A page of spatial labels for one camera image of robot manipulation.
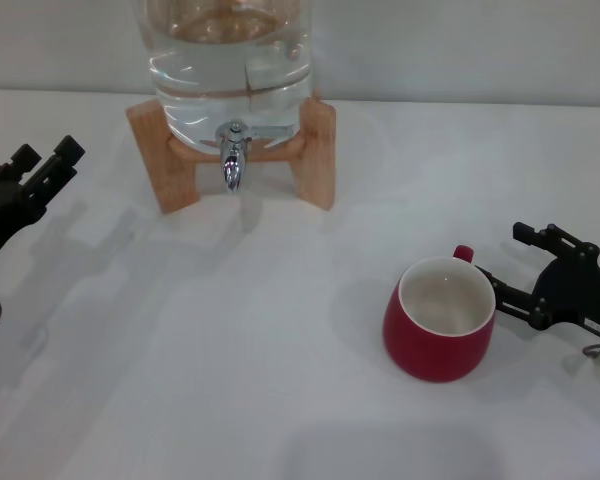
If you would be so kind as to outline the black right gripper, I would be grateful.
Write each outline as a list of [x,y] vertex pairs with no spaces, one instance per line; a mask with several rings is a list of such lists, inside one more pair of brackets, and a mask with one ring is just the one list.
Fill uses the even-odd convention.
[[557,259],[541,272],[532,294],[507,285],[479,267],[493,288],[496,309],[538,331],[570,323],[600,336],[600,248],[555,224],[536,231],[516,222],[512,234],[515,240],[545,250]]

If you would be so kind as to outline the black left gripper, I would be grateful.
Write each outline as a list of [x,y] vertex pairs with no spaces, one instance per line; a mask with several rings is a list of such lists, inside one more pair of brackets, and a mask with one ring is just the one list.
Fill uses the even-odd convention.
[[29,144],[22,145],[9,163],[0,165],[0,250],[17,232],[43,217],[47,208],[39,204],[48,204],[68,184],[84,154],[81,145],[66,135],[25,185],[20,184],[24,174],[41,160]]

